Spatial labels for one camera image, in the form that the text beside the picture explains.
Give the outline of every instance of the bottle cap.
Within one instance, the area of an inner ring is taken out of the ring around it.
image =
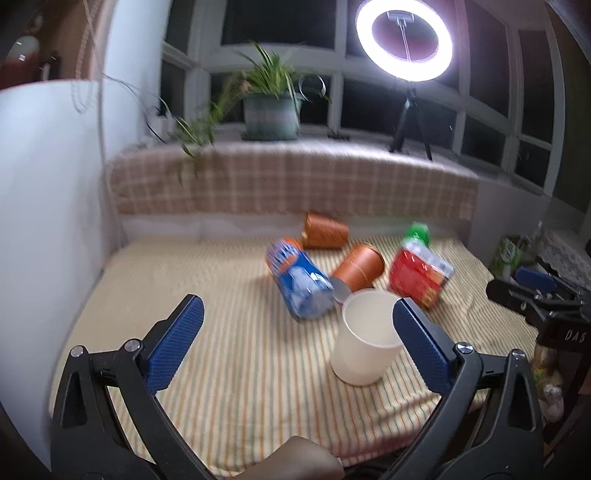
[[[429,227],[425,223],[414,222],[408,229],[406,235],[404,235],[404,239],[407,238],[418,240],[428,248],[429,242],[431,241]]]

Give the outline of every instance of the bed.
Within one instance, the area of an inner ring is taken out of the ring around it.
[[[409,444],[438,396],[426,389],[406,351],[377,384],[360,388],[338,380],[330,353],[339,312],[305,322],[289,315],[264,263],[271,241],[151,238],[119,251],[64,346],[54,392],[72,347],[119,348],[143,337],[185,294],[194,293],[206,307],[204,326],[158,399],[215,475],[242,472],[292,435],[326,447],[346,466]],[[375,245],[389,264],[400,237],[355,241]],[[432,248],[456,267],[456,275],[427,316],[479,352],[505,355],[521,348],[531,356],[535,329],[488,301],[485,286],[492,277],[486,268],[457,239],[437,238]],[[310,256],[331,272],[345,250]],[[386,281],[384,274],[375,288],[386,288]],[[131,445],[148,458],[118,391],[112,395]]]

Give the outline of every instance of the plush toy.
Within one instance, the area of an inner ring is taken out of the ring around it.
[[[564,414],[563,381],[558,371],[556,350],[536,345],[531,369],[542,415],[547,423],[555,423]]]

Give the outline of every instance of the white cup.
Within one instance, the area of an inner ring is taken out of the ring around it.
[[[400,300],[389,291],[360,290],[343,303],[342,319],[330,362],[349,385],[377,382],[403,348],[392,311]]]

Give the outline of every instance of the ring light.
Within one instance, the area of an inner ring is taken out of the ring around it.
[[[421,17],[435,31],[439,44],[430,57],[409,61],[392,55],[378,44],[372,32],[374,22],[380,15],[393,10]],[[422,82],[439,77],[452,61],[452,38],[445,23],[435,10],[419,0],[369,0],[359,7],[356,25],[359,41],[369,58],[382,70],[403,80]]]

